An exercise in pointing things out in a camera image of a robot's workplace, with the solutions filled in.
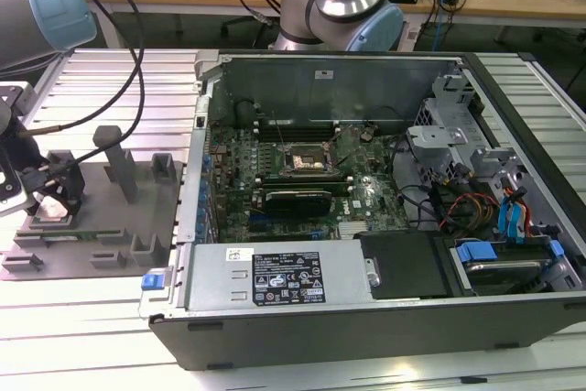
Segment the silver robot arm segment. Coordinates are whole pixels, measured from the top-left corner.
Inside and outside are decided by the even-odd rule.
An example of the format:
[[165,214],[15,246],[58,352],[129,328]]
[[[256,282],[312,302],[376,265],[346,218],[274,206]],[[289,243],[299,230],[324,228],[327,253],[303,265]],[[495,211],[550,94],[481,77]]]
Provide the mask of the silver robot arm segment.
[[403,13],[388,0],[281,0],[275,50],[389,50]]
[[0,0],[0,69],[65,52],[95,38],[85,0]]

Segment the open computer chassis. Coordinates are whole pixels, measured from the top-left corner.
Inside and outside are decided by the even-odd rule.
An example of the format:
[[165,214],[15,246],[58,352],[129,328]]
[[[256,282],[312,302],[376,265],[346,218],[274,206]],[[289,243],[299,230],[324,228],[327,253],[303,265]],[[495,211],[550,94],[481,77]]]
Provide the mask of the open computer chassis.
[[507,349],[586,319],[586,206],[502,87],[556,95],[487,60],[201,51],[177,259],[143,297],[179,364]]

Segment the gray 3d printed holder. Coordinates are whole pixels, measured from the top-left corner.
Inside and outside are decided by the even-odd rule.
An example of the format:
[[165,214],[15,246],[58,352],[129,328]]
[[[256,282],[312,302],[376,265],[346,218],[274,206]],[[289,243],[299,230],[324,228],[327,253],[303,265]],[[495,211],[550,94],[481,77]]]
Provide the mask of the gray 3d printed holder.
[[[102,147],[120,135],[117,126],[100,126],[93,142]],[[108,164],[81,164],[85,189],[75,216],[27,217],[0,279],[140,276],[167,265],[183,164],[167,153],[135,163],[119,145],[105,155]]]

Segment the circuit board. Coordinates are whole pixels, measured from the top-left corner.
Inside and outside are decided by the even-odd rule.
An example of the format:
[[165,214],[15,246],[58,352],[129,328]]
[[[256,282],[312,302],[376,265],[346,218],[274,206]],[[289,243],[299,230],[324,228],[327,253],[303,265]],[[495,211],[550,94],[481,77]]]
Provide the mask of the circuit board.
[[[396,184],[385,168],[390,137],[368,136],[364,142],[365,128],[345,126],[330,143],[269,143],[260,142],[249,130],[212,127],[209,151],[220,243],[330,240],[352,238],[360,231],[408,228]],[[255,208],[259,176],[283,179],[286,189],[288,178],[296,173],[343,177],[348,192],[333,194],[330,211],[316,218],[275,219]]]

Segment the motherboard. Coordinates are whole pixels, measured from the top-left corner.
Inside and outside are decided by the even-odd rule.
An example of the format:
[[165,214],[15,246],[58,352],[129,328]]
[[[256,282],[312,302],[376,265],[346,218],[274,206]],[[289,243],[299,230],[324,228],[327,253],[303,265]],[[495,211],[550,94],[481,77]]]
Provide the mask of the motherboard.
[[305,136],[270,129],[210,127],[220,243],[352,239],[408,228],[388,172],[392,136],[368,125]]

